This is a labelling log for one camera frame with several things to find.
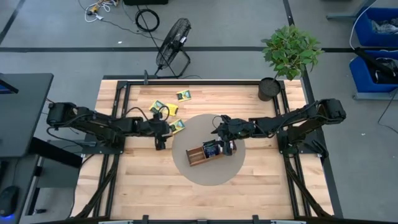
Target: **fan stand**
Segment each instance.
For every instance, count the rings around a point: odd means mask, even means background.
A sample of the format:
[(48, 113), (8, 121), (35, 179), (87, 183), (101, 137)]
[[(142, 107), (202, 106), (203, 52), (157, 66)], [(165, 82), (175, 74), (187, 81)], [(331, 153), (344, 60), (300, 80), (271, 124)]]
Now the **fan stand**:
[(183, 50), (183, 49), (180, 49), (178, 52), (182, 52), (184, 55), (185, 55), (185, 57), (188, 59), (188, 61), (187, 61), (187, 64), (185, 64), (185, 66), (184, 66), (184, 68), (182, 69), (182, 71), (180, 72), (180, 74), (179, 75), (177, 75), (177, 76), (174, 76), (174, 75), (171, 75), (171, 76), (166, 76), (166, 77), (160, 77), (160, 76), (157, 76), (157, 73), (160, 71), (160, 70), (162, 70), (163, 68), (162, 67), (158, 67), (157, 68), (157, 70), (156, 70), (156, 72), (155, 72), (155, 77), (156, 78), (180, 78), (183, 74), (184, 74), (184, 72), (185, 72), (185, 70), (187, 69), (187, 67), (188, 67), (188, 65), (191, 63), (191, 58), (188, 56), (188, 54)]

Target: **black fan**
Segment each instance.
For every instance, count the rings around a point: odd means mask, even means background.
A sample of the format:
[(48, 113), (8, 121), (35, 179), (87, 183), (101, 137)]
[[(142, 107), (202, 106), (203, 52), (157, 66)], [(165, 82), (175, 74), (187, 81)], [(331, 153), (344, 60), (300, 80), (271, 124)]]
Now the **black fan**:
[[(155, 72), (156, 78), (178, 78), (183, 75), (185, 69), (187, 69), (189, 63), (191, 63), (191, 58), (182, 49), (185, 41), (187, 40), (190, 29), (191, 23), (188, 19), (185, 18), (179, 19), (171, 28), (166, 38), (164, 39), (163, 44), (160, 47), (159, 53), (156, 57), (156, 64), (158, 66)], [(177, 76), (158, 77), (157, 73), (159, 72), (159, 70), (170, 66), (170, 64), (173, 62), (173, 59), (179, 52), (182, 52), (188, 59), (188, 62), (181, 71), (181, 73)]]

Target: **gray floor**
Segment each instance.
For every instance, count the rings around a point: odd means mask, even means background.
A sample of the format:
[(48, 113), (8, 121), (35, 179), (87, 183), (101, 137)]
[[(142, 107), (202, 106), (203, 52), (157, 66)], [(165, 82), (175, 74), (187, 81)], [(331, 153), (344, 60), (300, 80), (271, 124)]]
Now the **gray floor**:
[[(81, 0), (82, 5), (94, 1)], [(354, 9), (359, 0), (290, 0), (296, 26), (309, 31), (322, 47), (348, 47), (352, 21), (327, 21), (328, 12)], [(0, 29), (12, 14), (16, 1), (6, 0), (0, 7)], [(398, 1), (379, 0), (380, 7), (398, 7)], [(186, 46), (262, 46), (260, 39), (287, 24), (284, 5), (279, 0), (170, 0), (166, 6), (149, 6), (161, 19), (154, 36), (164, 38), (179, 17), (187, 17), (192, 31)], [(126, 7), (134, 16), (136, 9)], [(130, 34), (109, 24), (84, 21), (83, 10), (76, 1), (26, 0), (0, 47), (153, 47), (150, 39)], [(121, 7), (104, 13), (105, 19), (137, 30)], [(358, 45), (356, 36), (353, 44)], [(186, 75), (203, 78), (262, 78), (274, 72), (264, 63), (260, 52), (190, 52), (192, 63)], [(103, 75), (140, 75), (144, 69), (153, 73), (155, 52), (108, 53), (0, 53), (3, 73), (50, 72), (55, 75), (49, 98), (95, 107)], [(354, 84), (349, 70), (353, 54), (323, 54), (319, 66), (310, 74), (316, 99), (337, 98), (347, 119), (324, 127), (326, 143), (335, 175), (338, 195), (346, 218), (398, 222), (398, 138), (391, 130), (377, 125), (387, 106), (386, 101), (354, 101)], [(175, 59), (178, 70), (183, 59)], [(393, 102), (382, 123), (398, 128)], [(40, 120), (36, 136), (49, 139), (45, 117)], [(70, 130), (59, 135), (80, 139)], [(71, 206), (71, 189), (40, 194), (39, 207), (48, 213), (24, 218), (22, 222), (50, 221), (65, 218)], [(59, 200), (50, 200), (58, 195)]]

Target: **wooden table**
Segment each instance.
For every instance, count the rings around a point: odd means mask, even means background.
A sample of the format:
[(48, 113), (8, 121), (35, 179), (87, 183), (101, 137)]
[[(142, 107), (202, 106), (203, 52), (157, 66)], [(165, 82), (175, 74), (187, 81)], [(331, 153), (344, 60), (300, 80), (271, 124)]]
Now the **wooden table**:
[[(111, 114), (117, 82), (101, 82), (96, 111)], [(285, 85), (290, 109), (305, 105), (300, 81), (285, 82)], [(179, 103), (175, 94), (185, 89), (191, 91), (193, 98)], [(154, 100), (178, 105), (177, 116), (170, 117), (169, 122), (179, 118), (186, 121), (205, 113), (241, 119), (275, 116), (273, 102), (260, 101), (257, 87), (253, 85), (132, 86), (128, 108), (138, 106), (150, 117), (149, 107)], [(142, 115), (134, 110), (128, 116)], [(172, 159), (172, 141), (172, 138), (167, 140), (166, 150), (156, 151), (153, 138), (127, 139), (119, 161), (112, 219), (141, 219), (143, 215), (149, 215), (151, 220), (250, 220), (252, 215), (259, 215), (260, 219), (293, 218), (284, 162), (276, 138), (245, 139), (246, 158), (241, 170), (227, 183), (217, 186), (197, 185), (182, 176)], [(95, 155), (81, 168), (72, 215), (82, 210), (96, 190), (102, 158)], [(324, 210), (333, 213), (320, 159), (315, 154), (301, 154), (300, 158), (307, 188)], [(297, 188), (296, 194), (303, 215)]]

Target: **blue storage bin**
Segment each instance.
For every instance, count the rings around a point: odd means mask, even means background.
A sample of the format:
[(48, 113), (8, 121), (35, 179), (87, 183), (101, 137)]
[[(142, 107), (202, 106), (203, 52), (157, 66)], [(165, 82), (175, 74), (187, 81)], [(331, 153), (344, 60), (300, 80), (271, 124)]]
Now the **blue storage bin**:
[[(367, 50), (366, 53), (372, 55), (374, 58), (385, 57), (398, 60), (398, 52)], [(356, 57), (349, 64), (349, 68), (351, 69), (356, 89), (359, 93), (387, 93), (398, 88), (398, 84), (374, 83), (368, 70), (368, 66), (366, 66), (365, 61), (361, 57)]]
[(357, 21), (355, 31), (359, 43), (370, 47), (398, 47), (398, 34), (378, 34), (373, 31), (371, 20), (388, 21), (398, 18), (398, 9), (370, 8)]

